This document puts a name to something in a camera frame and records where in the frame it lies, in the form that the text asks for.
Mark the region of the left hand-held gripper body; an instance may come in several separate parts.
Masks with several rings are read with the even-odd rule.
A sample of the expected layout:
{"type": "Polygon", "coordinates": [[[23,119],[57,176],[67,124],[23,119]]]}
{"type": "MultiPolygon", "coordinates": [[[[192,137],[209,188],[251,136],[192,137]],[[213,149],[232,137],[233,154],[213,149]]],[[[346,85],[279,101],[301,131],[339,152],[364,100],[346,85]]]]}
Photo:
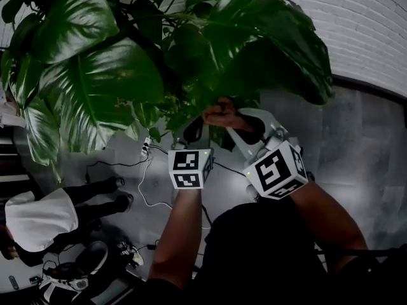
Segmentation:
{"type": "Polygon", "coordinates": [[[210,140],[187,142],[176,138],[168,151],[168,165],[175,189],[203,189],[212,170],[210,140]]]}

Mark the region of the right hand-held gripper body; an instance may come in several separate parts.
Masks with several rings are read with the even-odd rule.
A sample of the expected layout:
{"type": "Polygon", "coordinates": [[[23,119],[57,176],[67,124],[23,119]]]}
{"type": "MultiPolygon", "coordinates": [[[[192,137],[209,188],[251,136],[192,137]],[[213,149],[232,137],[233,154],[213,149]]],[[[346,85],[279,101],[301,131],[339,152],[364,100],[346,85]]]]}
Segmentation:
{"type": "Polygon", "coordinates": [[[263,148],[246,158],[244,169],[244,175],[260,196],[281,200],[308,183],[298,139],[291,138],[279,126],[263,142],[263,148]]]}

